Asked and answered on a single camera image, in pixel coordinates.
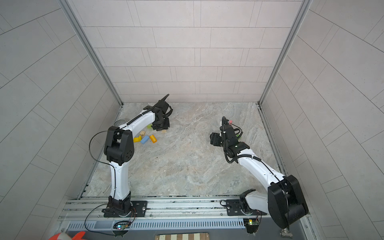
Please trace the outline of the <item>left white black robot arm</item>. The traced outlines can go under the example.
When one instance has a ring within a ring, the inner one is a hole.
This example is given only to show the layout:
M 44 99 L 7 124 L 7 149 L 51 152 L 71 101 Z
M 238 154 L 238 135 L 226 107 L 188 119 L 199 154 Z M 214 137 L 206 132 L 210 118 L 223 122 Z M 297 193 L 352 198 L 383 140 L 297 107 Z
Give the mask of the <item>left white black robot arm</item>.
M 129 161 L 135 152 L 134 137 L 148 125 L 156 131 L 170 127 L 169 116 L 173 109 L 166 102 L 168 96 L 165 95 L 154 106 L 146 106 L 126 124 L 108 129 L 104 154 L 111 166 L 112 191 L 107 207 L 102 210 L 105 218 L 125 217 L 133 212 L 128 176 Z

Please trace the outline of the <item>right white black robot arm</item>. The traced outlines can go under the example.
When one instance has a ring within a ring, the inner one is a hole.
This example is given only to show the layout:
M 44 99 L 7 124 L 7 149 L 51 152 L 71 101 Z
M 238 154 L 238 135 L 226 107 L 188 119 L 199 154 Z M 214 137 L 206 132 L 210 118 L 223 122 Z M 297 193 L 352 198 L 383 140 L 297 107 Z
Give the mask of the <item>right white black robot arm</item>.
M 210 143 L 223 148 L 226 162 L 246 168 L 266 189 L 261 195 L 255 189 L 240 194 L 239 199 L 227 200 L 228 215 L 252 216 L 260 221 L 263 214 L 283 230 L 309 213 L 302 188 L 293 175 L 285 176 L 270 167 L 244 142 L 240 141 L 243 130 L 223 118 L 219 133 L 210 134 Z

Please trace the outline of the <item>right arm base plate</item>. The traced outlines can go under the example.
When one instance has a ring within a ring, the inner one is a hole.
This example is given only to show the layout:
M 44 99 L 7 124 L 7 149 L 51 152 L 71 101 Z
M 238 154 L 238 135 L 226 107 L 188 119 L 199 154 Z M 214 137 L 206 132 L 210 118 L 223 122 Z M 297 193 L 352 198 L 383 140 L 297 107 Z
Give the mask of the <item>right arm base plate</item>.
M 265 216 L 264 213 L 259 210 L 252 210 L 246 201 L 243 200 L 225 200 L 225 204 L 221 205 L 226 208 L 228 216 Z

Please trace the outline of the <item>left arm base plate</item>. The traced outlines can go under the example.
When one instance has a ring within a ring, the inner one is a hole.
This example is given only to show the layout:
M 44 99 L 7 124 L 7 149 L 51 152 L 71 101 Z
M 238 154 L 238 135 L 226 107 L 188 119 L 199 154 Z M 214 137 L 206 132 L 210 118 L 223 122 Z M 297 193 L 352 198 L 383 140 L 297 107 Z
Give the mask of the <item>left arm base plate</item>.
M 147 201 L 132 201 L 131 209 L 127 213 L 119 213 L 118 210 L 103 209 L 104 218 L 141 218 L 146 215 L 148 202 Z

